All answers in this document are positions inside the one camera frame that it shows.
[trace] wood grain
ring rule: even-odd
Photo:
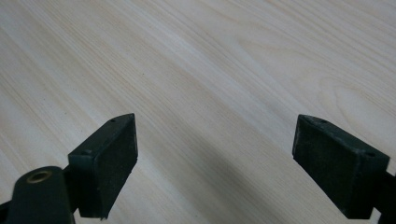
[[[291,146],[310,114],[396,172],[395,12],[393,0],[0,1],[0,200],[133,112],[138,164],[104,223],[375,223],[345,219]]]

